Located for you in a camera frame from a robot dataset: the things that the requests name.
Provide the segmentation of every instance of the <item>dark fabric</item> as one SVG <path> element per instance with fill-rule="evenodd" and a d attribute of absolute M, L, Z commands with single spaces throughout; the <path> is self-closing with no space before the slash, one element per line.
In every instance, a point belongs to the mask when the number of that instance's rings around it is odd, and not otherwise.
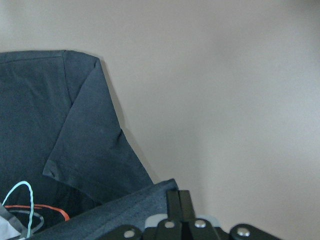
<path fill-rule="evenodd" d="M 0 53 L 0 201 L 28 181 L 36 204 L 71 217 L 152 185 L 128 144 L 98 58 Z M 29 205 L 19 187 L 8 205 Z M 54 216 L 47 227 L 57 223 Z"/>
<path fill-rule="evenodd" d="M 172 180 L 108 202 L 36 234 L 31 240 L 96 240 L 120 225 L 144 230 L 149 216 L 167 213 L 166 192 L 178 189 Z"/>

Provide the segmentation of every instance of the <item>silver screw head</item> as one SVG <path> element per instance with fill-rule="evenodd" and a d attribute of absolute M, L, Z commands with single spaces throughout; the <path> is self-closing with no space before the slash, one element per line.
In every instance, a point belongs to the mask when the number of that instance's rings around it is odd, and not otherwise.
<path fill-rule="evenodd" d="M 133 230 L 128 230 L 128 231 L 125 231 L 123 236 L 128 239 L 128 238 L 132 238 L 133 236 L 135 235 L 135 231 Z"/>
<path fill-rule="evenodd" d="M 203 229 L 203 228 L 206 227 L 207 224 L 206 224 L 205 221 L 203 221 L 203 220 L 201 220 L 201 219 L 198 219 L 198 220 L 196 220 L 196 221 L 194 222 L 194 225 L 195 225 L 196 228 Z"/>
<path fill-rule="evenodd" d="M 175 227 L 175 223 L 173 221 L 167 221 L 164 226 L 166 229 L 172 229 Z"/>
<path fill-rule="evenodd" d="M 236 233 L 242 237 L 249 237 L 250 236 L 250 231 L 249 229 L 245 227 L 239 227 L 236 231 Z"/>

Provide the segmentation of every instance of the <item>white surface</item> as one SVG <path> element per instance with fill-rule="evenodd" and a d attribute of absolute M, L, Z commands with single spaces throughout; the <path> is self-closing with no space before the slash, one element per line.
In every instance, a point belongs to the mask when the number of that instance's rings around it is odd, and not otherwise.
<path fill-rule="evenodd" d="M 1 52 L 53 49 L 104 60 L 134 150 L 198 214 L 319 239 L 319 1 L 0 1 Z"/>

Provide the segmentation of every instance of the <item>light blue curved line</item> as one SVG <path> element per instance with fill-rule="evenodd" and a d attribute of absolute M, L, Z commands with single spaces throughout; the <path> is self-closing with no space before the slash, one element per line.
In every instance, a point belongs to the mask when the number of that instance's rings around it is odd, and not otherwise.
<path fill-rule="evenodd" d="M 5 205 L 5 202 L 9 198 L 9 196 L 13 193 L 14 190 L 16 190 L 17 187 L 21 185 L 26 185 L 29 188 L 30 191 L 30 215 L 29 215 L 29 223 L 28 223 L 28 232 L 26 234 L 26 238 L 30 237 L 31 234 L 31 225 L 32 225 L 32 217 L 34 215 L 34 192 L 32 191 L 31 185 L 27 181 L 20 181 L 16 185 L 13 186 L 13 188 L 8 192 L 5 199 L 2 202 L 2 205 Z"/>

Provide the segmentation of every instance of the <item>metal bolt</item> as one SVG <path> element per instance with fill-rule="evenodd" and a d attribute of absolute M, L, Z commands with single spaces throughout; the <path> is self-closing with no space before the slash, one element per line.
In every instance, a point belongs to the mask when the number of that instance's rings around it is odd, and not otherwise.
<path fill-rule="evenodd" d="M 175 227 L 175 223 L 173 221 L 167 221 L 164 226 L 166 229 L 172 229 Z"/>
<path fill-rule="evenodd" d="M 128 231 L 125 231 L 123 236 L 128 239 L 128 238 L 132 238 L 133 236 L 135 235 L 135 231 L 133 230 L 128 230 Z"/>
<path fill-rule="evenodd" d="M 238 235 L 243 236 L 243 237 L 249 237 L 250 236 L 250 231 L 249 229 L 245 227 L 239 227 L 236 232 Z"/>
<path fill-rule="evenodd" d="M 201 220 L 201 219 L 198 219 L 198 220 L 196 220 L 196 221 L 194 222 L 194 225 L 195 225 L 196 228 L 203 229 L 203 228 L 206 227 L 207 224 L 206 224 L 205 221 L 203 221 L 203 220 Z"/>

